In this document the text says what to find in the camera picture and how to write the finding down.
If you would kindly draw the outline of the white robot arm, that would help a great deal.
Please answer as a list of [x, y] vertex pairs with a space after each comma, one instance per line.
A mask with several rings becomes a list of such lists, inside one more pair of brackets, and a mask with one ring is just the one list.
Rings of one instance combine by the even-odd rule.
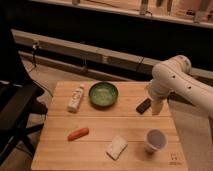
[[213, 118], [213, 87], [191, 77], [190, 70], [191, 62], [183, 55], [161, 61], [153, 67], [153, 79], [147, 86], [153, 115], [161, 112], [163, 100], [175, 92]]

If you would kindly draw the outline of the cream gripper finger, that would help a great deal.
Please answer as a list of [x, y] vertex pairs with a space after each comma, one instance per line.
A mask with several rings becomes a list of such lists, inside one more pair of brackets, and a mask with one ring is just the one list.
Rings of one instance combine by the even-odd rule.
[[159, 115], [163, 108], [163, 101], [162, 100], [154, 100], [151, 102], [151, 109], [153, 115]]

